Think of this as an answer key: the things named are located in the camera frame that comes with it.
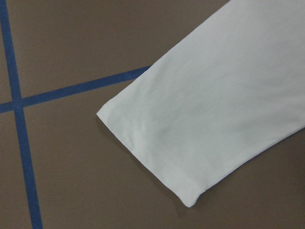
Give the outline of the white printed t-shirt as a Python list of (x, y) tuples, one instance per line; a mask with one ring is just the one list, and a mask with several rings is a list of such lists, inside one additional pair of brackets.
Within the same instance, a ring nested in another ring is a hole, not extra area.
[(185, 206), (305, 126), (305, 3), (231, 0), (97, 116)]

